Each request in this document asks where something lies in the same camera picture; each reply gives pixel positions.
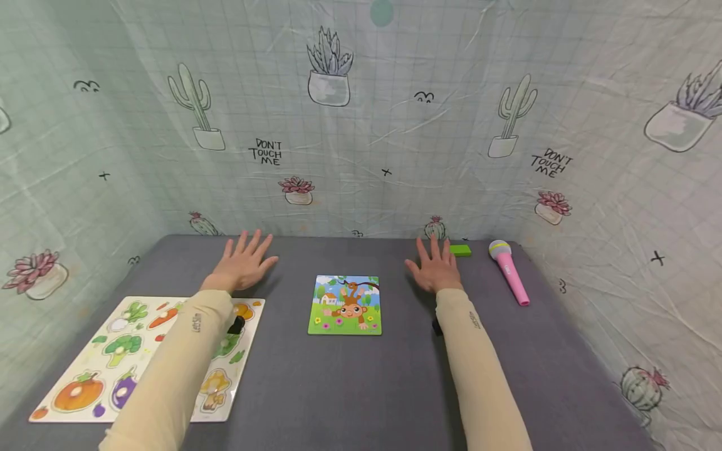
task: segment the wrinkled fabric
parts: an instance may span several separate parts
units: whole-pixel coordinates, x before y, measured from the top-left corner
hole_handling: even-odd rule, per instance
[[[166,233],[433,233],[520,242],[659,447],[722,449],[721,8],[4,1],[0,411]]]

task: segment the hand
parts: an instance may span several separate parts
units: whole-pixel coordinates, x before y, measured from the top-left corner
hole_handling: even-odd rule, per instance
[[[449,251],[449,240],[444,240],[443,251],[439,252],[439,243],[435,235],[431,235],[431,258],[421,238],[416,239],[416,248],[421,259],[421,269],[411,260],[406,260],[406,267],[414,274],[414,280],[427,292],[438,293],[444,288],[464,289],[461,275],[456,269],[456,256]]]
[[[269,257],[263,260],[264,253],[273,241],[273,235],[269,235],[258,245],[261,240],[261,230],[256,230],[251,242],[245,245],[248,232],[245,230],[238,238],[238,245],[233,251],[233,240],[226,242],[221,261],[218,262],[213,272],[206,277],[201,285],[201,290],[220,289],[229,293],[237,289],[247,289],[257,284],[276,262],[278,257]]]

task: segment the green wooden block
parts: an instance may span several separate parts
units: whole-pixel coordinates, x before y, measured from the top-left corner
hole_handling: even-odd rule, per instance
[[[471,257],[471,249],[467,245],[451,245],[449,251],[457,257]]]

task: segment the gray table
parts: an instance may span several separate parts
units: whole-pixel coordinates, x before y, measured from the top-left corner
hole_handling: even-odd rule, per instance
[[[0,428],[0,449],[95,449],[105,424],[29,424],[27,417],[125,296],[191,296],[224,242],[187,235],[160,240]],[[651,450],[619,389],[524,251],[513,245],[531,298],[521,308],[488,257],[488,241],[466,244],[474,254],[458,259],[464,286],[535,451]],[[466,449],[443,337],[431,326],[433,298],[414,288],[404,267],[414,254],[412,240],[276,238],[269,251],[280,256],[276,268],[251,292],[237,294],[268,303],[230,418],[192,424],[183,449]],[[307,335],[318,274],[379,276],[383,335]]]

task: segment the arm sleeve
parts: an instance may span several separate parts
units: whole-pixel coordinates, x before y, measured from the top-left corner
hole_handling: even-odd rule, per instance
[[[188,299],[143,372],[100,451],[177,451],[213,353],[233,319],[227,292]]]
[[[529,435],[494,346],[460,289],[436,295],[469,451],[531,451]]]

